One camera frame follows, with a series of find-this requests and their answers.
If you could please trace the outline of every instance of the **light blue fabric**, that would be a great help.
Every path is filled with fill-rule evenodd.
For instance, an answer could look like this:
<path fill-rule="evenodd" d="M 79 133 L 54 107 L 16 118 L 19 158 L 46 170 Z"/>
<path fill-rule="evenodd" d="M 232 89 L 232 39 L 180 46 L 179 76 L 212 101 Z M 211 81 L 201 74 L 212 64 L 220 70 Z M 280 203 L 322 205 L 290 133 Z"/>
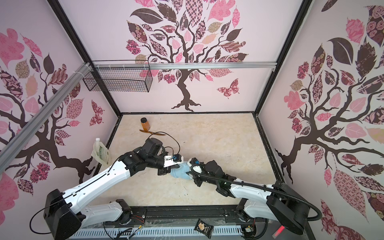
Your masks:
<path fill-rule="evenodd" d="M 170 170 L 170 174 L 174 178 L 183 178 L 183 179 L 190 180 L 192 178 L 188 174 L 186 174 L 186 172 L 189 172 L 189 171 L 190 171 L 190 168 L 188 164 L 184 162 L 180 164 L 179 168 L 172 168 Z"/>

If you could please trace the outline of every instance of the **tree wall decal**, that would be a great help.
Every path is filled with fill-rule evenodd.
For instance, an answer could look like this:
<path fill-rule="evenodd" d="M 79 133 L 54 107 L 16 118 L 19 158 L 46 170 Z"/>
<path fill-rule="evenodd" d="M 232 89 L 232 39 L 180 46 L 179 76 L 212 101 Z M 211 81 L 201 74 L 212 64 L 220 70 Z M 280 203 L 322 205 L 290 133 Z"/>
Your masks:
<path fill-rule="evenodd" d="M 204 2 L 208 2 L 206 3 L 208 8 L 210 3 L 214 3 L 207 20 L 202 19 L 205 13 L 203 0 L 186 0 L 184 12 L 180 11 L 184 6 L 182 0 L 173 0 L 172 3 L 170 3 L 171 1 L 155 1 L 155 5 L 142 0 L 136 2 L 142 4 L 143 7 L 157 7 L 160 12 L 159 14 L 149 8 L 140 8 L 132 12 L 131 18 L 136 21 L 136 17 L 139 17 L 145 24 L 133 23 L 131 19 L 127 21 L 129 31 L 139 43 L 128 40 L 126 48 L 132 54 L 137 55 L 137 63 L 147 59 L 146 55 L 139 54 L 143 49 L 150 52 L 148 60 L 151 63 L 241 62 L 248 55 L 238 53 L 246 42 L 235 42 L 241 29 L 229 31 L 230 28 L 235 28 L 240 21 L 238 9 L 235 8 L 231 12 L 235 6 L 235 0 L 228 2 L 226 0 L 204 0 Z M 231 19 L 226 20 L 225 18 L 229 16 L 232 16 Z M 218 22 L 213 22 L 207 27 L 206 22 L 212 18 Z M 163 23 L 164 26 L 154 29 L 151 25 L 157 23 Z M 212 77 L 219 78 L 231 73 L 229 69 L 210 69 L 208 72 L 200 69 L 151 71 L 153 76 L 157 74 L 159 82 L 163 79 L 169 84 L 177 82 L 176 85 L 184 98 L 172 109 L 184 106 L 191 112 L 193 110 L 189 108 L 190 106 L 200 106 L 200 104 L 191 99 L 185 84 L 187 79 L 200 81 L 201 76 L 204 76 L 206 80 L 213 81 Z M 237 91 L 234 91 L 233 88 L 217 90 L 229 97 L 232 93 L 237 93 L 238 87 L 236 87 Z"/>
<path fill-rule="evenodd" d="M 289 91 L 289 95 L 284 97 L 284 102 L 293 110 L 288 116 L 295 131 L 293 147 L 288 155 L 275 150 L 283 161 L 283 174 L 286 169 L 293 183 L 291 165 L 295 162 L 298 151 L 309 145 L 308 154 L 314 154 L 315 164 L 319 165 L 324 159 L 325 183 L 329 186 L 333 179 L 340 196 L 367 219 L 366 196 L 371 207 L 384 220 L 381 209 L 384 207 L 383 194 L 364 190 L 383 191 L 382 184 L 371 177 L 382 174 L 384 166 L 371 163 L 369 158 L 357 159 L 353 155 L 366 152 L 384 157 L 382 149 L 372 149 L 367 145 L 372 141 L 384 144 L 384 129 L 363 127 L 363 123 L 384 124 L 384 108 L 381 106 L 371 109 L 371 106 L 384 101 L 383 71 L 373 70 L 382 67 L 381 61 L 377 61 L 375 48 L 381 53 L 384 46 L 382 35 L 375 34 L 377 31 L 372 34 L 374 27 L 368 27 L 371 22 L 381 21 L 379 28 L 382 31 L 384 7 L 366 8 L 369 11 L 366 28 L 362 21 L 348 19 L 347 35 L 355 43 L 345 38 L 330 39 L 333 54 L 326 53 L 321 45 L 310 64 L 304 62 L 299 66 L 298 80 L 291 85 L 292 91 Z M 358 51 L 354 52 L 353 44 L 356 43 Z M 340 67 L 334 67 L 334 60 L 340 63 L 337 64 Z M 350 66 L 356 69 L 357 74 L 350 73 Z M 347 144 L 347 147 L 339 147 L 339 144 Z M 335 169 L 329 164 L 332 160 Z M 350 176 L 341 170 L 343 167 L 349 174 L 359 173 L 365 176 Z"/>
<path fill-rule="evenodd" d="M 13 29 L 8 29 L 7 32 L 11 33 L 12 44 L 20 48 L 19 44 L 23 44 L 17 42 L 17 32 Z M 5 70 L 0 66 L 0 77 L 5 86 L 4 90 L 7 92 L 4 93 L 4 91 L 2 91 L 3 93 L 0 93 L 0 116 L 8 119 L 7 122 L 0 121 L 0 134 L 10 133 L 8 139 L 0 137 L 0 142 L 5 145 L 27 124 L 27 115 L 30 114 L 33 117 L 34 114 L 39 111 L 39 108 L 48 102 L 47 92 L 52 91 L 52 93 L 55 94 L 57 90 L 53 86 L 63 84 L 68 78 L 65 64 L 62 64 L 61 68 L 55 70 L 49 54 L 43 59 L 40 48 L 32 40 L 26 37 L 23 37 L 23 40 L 29 47 L 31 56 L 16 65 L 15 72 L 19 79 L 11 75 L 9 70 Z M 5 56 L 7 51 L 11 50 L 12 48 L 8 46 L 0 46 L 0 51 L 4 53 L 2 56 Z M 39 81 L 41 81 L 40 83 L 44 86 L 41 91 L 38 90 L 37 76 Z M 20 80 L 25 81 L 25 79 L 21 79 L 21 77 L 27 78 L 25 89 L 23 89 L 23 85 L 20 84 Z M 76 158 L 60 156 L 58 152 L 58 146 L 65 145 L 63 139 L 70 137 L 70 135 L 65 132 L 65 128 L 76 127 L 80 123 L 75 120 L 80 115 L 83 107 L 83 99 L 76 99 L 79 91 L 80 84 L 77 84 L 35 134 L 38 141 L 19 152 L 16 159 L 22 159 L 22 162 L 12 164 L 6 168 L 6 170 L 18 168 L 14 179 L 17 179 L 20 190 L 33 195 L 33 184 L 47 179 L 49 171 L 52 170 L 52 167 L 49 166 L 51 163 L 55 165 L 55 168 L 75 168 L 78 172 L 79 183 L 83 182 L 85 174 L 90 175 L 92 173 L 93 168 L 88 169 L 92 157 L 81 162 Z M 69 118 L 69 120 L 60 122 L 65 118 Z"/>

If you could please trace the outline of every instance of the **robotic arm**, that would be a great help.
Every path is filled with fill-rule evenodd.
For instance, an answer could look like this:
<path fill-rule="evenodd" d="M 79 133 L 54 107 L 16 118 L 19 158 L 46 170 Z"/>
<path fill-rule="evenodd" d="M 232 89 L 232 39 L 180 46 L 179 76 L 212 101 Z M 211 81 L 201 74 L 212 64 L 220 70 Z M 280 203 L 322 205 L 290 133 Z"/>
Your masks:
<path fill-rule="evenodd" d="M 123 199 L 105 205 L 87 205 L 113 185 L 146 167 L 156 168 L 158 175 L 164 175 L 173 168 L 179 168 L 183 162 L 180 154 L 168 156 L 161 141 L 148 138 L 142 147 L 121 155 L 112 166 L 84 183 L 64 192 L 58 189 L 50 192 L 45 203 L 44 219 L 55 240 L 67 239 L 80 228 L 100 222 L 127 224 L 131 220 L 131 208 Z M 193 158 L 188 166 L 190 172 L 187 174 L 197 186 L 200 187 L 203 181 L 208 182 L 215 184 L 216 191 L 225 197 L 241 198 L 237 215 L 245 222 L 254 217 L 278 220 L 291 232 L 301 235 L 307 220 L 321 218 L 321 212 L 315 206 L 280 181 L 274 185 L 243 182 L 225 174 L 215 161 L 204 164 Z M 307 219 L 310 207 L 318 215 Z"/>

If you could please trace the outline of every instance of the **butterfly decal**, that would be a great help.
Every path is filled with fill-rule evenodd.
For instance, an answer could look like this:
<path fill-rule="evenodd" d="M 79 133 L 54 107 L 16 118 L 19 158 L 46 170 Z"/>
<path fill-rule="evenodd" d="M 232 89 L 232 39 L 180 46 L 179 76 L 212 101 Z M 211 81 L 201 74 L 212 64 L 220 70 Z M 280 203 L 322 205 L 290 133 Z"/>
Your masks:
<path fill-rule="evenodd" d="M 239 93 L 238 85 L 238 78 L 236 78 L 229 88 L 218 88 L 217 90 L 221 93 L 224 93 L 224 96 L 226 96 L 229 99 L 229 96 L 232 95 L 232 93 Z"/>
<path fill-rule="evenodd" d="M 90 126 L 95 125 L 96 123 L 97 124 L 102 123 L 103 119 L 100 115 L 102 115 L 103 111 L 105 111 L 101 107 L 98 107 L 93 100 L 92 100 L 92 108 L 93 108 L 93 111 L 95 112 L 95 115 L 93 115 L 93 117 L 91 118 L 91 121 L 89 122 Z"/>

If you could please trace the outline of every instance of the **pink wall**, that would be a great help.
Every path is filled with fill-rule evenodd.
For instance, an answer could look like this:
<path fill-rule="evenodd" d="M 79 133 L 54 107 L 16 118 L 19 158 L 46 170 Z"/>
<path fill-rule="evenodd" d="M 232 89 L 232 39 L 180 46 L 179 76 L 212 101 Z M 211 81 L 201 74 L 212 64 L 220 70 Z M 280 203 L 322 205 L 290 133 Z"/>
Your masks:
<path fill-rule="evenodd" d="M 382 239 L 383 29 L 382 1 L 315 1 L 260 114 L 316 239 Z"/>
<path fill-rule="evenodd" d="M 61 4 L 93 60 L 149 58 L 156 64 L 205 62 L 214 57 L 213 62 L 276 61 L 301 0 L 120 0 L 108 5 L 71 0 Z M 146 18 L 143 11 L 158 17 Z M 184 27 L 175 30 L 180 22 L 191 23 L 190 31 Z M 173 70 L 170 76 L 175 79 L 168 83 L 160 81 L 158 71 L 153 74 L 149 93 L 111 92 L 122 112 L 254 111 L 270 69 L 227 69 L 221 75 L 200 69 L 194 73 L 199 80 L 192 81 L 189 74 L 177 78 Z M 229 89 L 236 79 L 238 93 Z M 227 98 L 219 88 L 228 88 L 225 91 L 231 96 Z"/>
<path fill-rule="evenodd" d="M 3 1 L 0 20 L 3 148 L 83 62 L 45 0 Z M 89 92 L 82 81 L 71 91 L 0 176 L 3 237 L 52 238 L 32 233 L 30 218 L 44 207 L 50 191 L 91 177 L 94 139 L 106 142 L 116 119 L 102 93 Z M 33 228 L 47 232 L 42 214 Z"/>

